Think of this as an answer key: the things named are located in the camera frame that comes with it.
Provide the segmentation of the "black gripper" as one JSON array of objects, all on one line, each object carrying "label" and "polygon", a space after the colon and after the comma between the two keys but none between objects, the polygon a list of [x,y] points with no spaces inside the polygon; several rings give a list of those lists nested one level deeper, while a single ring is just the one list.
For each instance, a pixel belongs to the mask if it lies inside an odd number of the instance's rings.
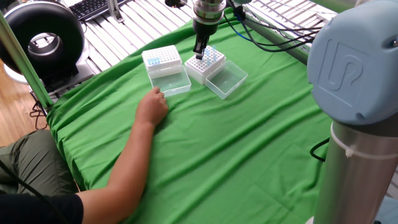
[{"label": "black gripper", "polygon": [[196,20],[193,20],[193,30],[198,35],[196,36],[195,45],[193,52],[195,53],[196,59],[201,59],[201,37],[203,38],[202,49],[205,49],[208,45],[209,36],[213,35],[218,29],[218,24],[203,24]]}]

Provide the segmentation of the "bare person hand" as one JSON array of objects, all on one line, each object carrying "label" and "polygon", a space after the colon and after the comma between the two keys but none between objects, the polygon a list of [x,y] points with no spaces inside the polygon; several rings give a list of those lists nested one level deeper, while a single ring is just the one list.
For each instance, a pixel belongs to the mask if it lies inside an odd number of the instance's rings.
[{"label": "bare person hand", "polygon": [[156,127],[168,113],[167,100],[159,87],[151,89],[139,102],[134,124]]}]

